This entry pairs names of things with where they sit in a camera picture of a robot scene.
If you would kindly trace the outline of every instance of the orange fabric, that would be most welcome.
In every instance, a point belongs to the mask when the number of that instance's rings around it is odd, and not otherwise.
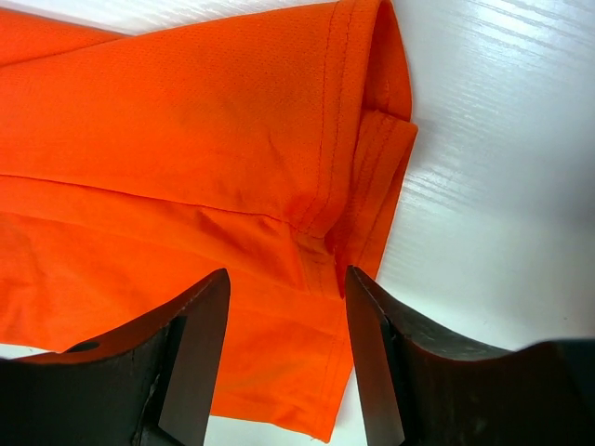
[[[376,275],[417,131],[390,1],[0,37],[0,342],[62,351],[226,267],[213,413],[329,440],[343,274]]]

